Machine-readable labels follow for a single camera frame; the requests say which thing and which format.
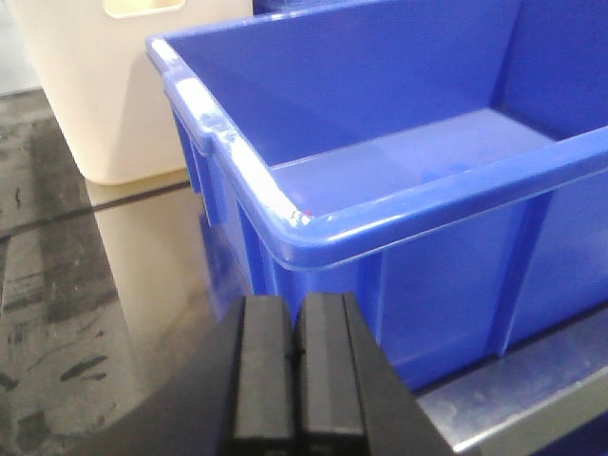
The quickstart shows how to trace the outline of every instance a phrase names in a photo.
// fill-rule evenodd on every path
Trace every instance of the gray floor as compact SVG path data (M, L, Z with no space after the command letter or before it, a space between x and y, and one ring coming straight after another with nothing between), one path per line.
M42 91L0 98L0 293L0 456L63 454L158 386Z

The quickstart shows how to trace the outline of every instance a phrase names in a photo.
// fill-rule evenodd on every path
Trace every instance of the black mark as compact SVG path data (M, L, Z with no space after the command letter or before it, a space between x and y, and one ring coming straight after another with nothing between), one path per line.
M59 221L66 221L72 219L78 219L82 216L95 214L99 211L104 211L106 209L111 209L113 207L122 206L124 204L128 204L129 202L148 200L150 198L154 198L157 195L163 195L165 193L174 192L176 190L181 190L182 188L190 187L190 181L185 180L183 182L174 183L172 185L168 185L166 187L161 187L155 190L150 190L149 192L139 193L137 195L132 195L130 197L114 199L110 202L104 202L102 204L98 204L95 207L84 207L80 209L75 209L73 211L64 212L62 214L54 215L52 217L44 217L38 218L35 221L31 221L28 223L24 223L22 225L17 225L12 228L9 228L6 232L6 237L20 235L25 233L32 228L41 228L43 226L47 226L53 223L57 223Z
M17 203L17 209L21 208L21 188L15 188L15 202Z
M50 429L43 411L26 416L19 420L17 425L19 430L15 441L24 452L35 450L50 435Z
M72 345L76 345L76 342L70 342L69 344L64 344L64 345L60 345L59 347L55 347L52 350L47 351L45 354L43 354L42 356L40 356L36 361L34 361L28 368L27 371L31 371L33 368L35 368L36 366L38 366L40 363L42 363L45 359L47 359L47 357L51 356L52 354L63 350L67 347L71 347Z
M0 372L0 387L4 388L6 392L12 391L19 385L19 380L13 380L8 375Z
M96 322L97 320L99 320L99 316L96 315L91 321L89 321L88 323L86 323L80 330L78 330L76 333L84 333L86 330L90 329Z
M33 304L39 304L43 300L42 289L33 290L31 294L8 302L4 306L5 312L20 311Z
M66 370L62 376L59 378L62 382L66 382L67 380L71 380L74 377L78 377L82 373L88 371L89 369L94 368L98 364L103 363L107 359L107 356L93 356L91 358L84 359L80 363L75 366L72 366L68 370Z
M17 330L14 334L9 334L8 342L9 345L21 345L25 339L26 334L21 330Z
M97 382L104 380L107 377L107 373L105 372L100 372L100 373L92 373L90 375L84 375L80 378L81 382L84 382L86 380L95 380Z

